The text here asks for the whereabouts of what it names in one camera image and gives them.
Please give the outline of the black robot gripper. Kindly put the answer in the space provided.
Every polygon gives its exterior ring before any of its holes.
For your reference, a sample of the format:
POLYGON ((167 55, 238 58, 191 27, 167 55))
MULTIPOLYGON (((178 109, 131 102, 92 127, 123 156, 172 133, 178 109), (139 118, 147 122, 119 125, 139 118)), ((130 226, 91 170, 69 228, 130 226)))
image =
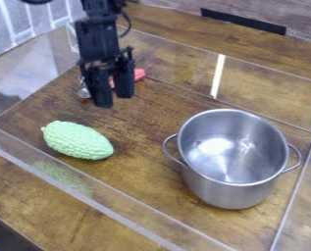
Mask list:
POLYGON ((100 108, 112 107, 106 70, 116 72, 112 78, 116 97, 131 98, 134 95, 132 48, 119 48, 118 42, 128 31, 118 34, 115 21, 114 16, 104 16, 83 18, 75 22, 79 67, 85 73, 84 81, 91 99, 100 108), (99 67, 92 67, 93 63, 99 63, 99 67))

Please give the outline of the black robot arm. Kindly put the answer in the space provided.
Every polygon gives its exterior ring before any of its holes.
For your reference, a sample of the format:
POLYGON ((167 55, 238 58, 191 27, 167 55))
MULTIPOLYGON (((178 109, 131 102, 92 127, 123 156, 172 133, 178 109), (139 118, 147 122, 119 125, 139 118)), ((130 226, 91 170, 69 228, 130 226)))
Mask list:
POLYGON ((122 8, 126 0, 80 0, 87 16, 75 21, 79 47, 79 67, 93 104, 100 108, 112 107, 112 94, 108 78, 112 77, 118 98, 134 95, 134 58, 132 47, 119 48, 116 16, 122 15, 127 24, 130 19, 122 8))

